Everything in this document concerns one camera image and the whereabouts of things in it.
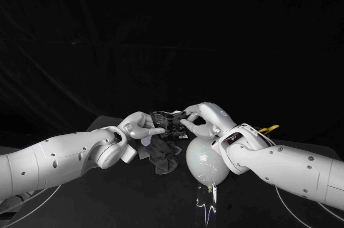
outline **black backdrop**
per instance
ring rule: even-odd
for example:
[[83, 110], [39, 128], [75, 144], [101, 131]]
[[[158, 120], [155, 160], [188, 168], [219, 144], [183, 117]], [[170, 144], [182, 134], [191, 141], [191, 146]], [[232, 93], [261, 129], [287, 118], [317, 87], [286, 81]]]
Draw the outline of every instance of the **black backdrop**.
[[0, 0], [4, 146], [217, 103], [344, 158], [344, 0]]

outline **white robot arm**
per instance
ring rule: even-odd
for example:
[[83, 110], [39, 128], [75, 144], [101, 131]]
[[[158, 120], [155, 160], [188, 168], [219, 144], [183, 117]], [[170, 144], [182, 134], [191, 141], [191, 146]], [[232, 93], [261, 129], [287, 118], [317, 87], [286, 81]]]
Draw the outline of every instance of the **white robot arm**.
[[119, 127], [52, 137], [0, 156], [0, 201], [73, 181], [96, 167], [107, 169], [120, 159], [130, 163], [137, 151], [129, 140], [165, 132], [155, 128], [152, 116], [136, 112]]
[[[297, 148], [276, 146], [248, 124], [237, 125], [225, 110], [212, 103], [191, 106], [185, 111], [191, 116], [182, 124], [196, 136], [214, 139], [212, 149], [235, 174], [253, 170], [268, 184], [344, 210], [344, 162]], [[206, 125], [192, 123], [199, 116]], [[232, 141], [235, 134], [242, 137]]]

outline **gray cloth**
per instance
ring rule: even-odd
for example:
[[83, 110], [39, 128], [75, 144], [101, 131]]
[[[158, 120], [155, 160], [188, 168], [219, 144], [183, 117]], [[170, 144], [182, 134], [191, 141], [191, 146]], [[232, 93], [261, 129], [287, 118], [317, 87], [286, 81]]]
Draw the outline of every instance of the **gray cloth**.
[[145, 149], [150, 154], [152, 163], [158, 166], [158, 174], [170, 173], [179, 165], [179, 159], [175, 155], [178, 153], [175, 141], [165, 141], [159, 135], [153, 135], [152, 143]]

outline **table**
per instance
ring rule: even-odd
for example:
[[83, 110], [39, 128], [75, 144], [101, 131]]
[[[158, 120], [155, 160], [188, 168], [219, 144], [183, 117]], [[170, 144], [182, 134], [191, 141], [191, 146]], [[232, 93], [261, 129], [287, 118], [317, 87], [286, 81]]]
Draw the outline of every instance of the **table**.
[[[87, 131], [117, 126], [123, 119], [100, 116]], [[340, 160], [330, 147], [276, 140], [299, 149]], [[198, 180], [186, 164], [189, 141], [178, 141], [183, 149], [178, 155], [179, 168], [158, 175], [156, 166], [139, 155], [127, 164], [122, 160], [103, 170], [94, 168], [74, 181], [64, 184], [44, 206], [12, 228], [189, 228], [195, 227]], [[55, 188], [32, 199], [14, 221], [21, 219], [47, 200]], [[327, 213], [319, 203], [280, 190], [283, 199], [299, 218], [313, 227], [343, 227], [344, 223]], [[344, 212], [329, 207], [337, 215]], [[229, 173], [218, 186], [217, 226], [225, 227], [301, 227], [290, 214], [276, 187], [253, 171], [242, 175]]]

